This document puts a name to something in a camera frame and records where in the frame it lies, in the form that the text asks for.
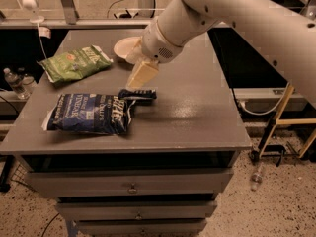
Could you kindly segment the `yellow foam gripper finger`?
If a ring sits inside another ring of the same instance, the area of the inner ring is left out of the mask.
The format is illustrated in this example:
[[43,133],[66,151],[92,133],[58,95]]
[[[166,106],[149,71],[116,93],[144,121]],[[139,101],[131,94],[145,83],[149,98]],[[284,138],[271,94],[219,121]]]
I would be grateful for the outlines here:
[[139,39],[126,57],[126,61],[133,64],[126,83],[127,89],[140,89],[159,72],[158,61],[144,55],[141,45],[142,39]]

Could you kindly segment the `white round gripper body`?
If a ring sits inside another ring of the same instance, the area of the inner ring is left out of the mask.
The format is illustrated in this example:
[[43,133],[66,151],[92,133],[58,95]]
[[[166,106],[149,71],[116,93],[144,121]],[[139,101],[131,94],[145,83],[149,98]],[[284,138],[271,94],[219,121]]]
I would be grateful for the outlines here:
[[163,36],[157,20],[153,20],[145,28],[141,38],[141,49],[145,56],[158,60],[160,63],[169,63],[183,50],[181,47],[170,43]]

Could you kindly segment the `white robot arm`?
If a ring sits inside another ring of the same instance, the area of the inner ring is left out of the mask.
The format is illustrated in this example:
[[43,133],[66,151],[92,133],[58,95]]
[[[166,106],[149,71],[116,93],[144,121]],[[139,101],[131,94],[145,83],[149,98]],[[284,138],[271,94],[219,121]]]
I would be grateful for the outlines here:
[[126,87],[139,89],[185,44],[225,23],[316,107],[315,22],[271,0],[172,0],[127,55]]

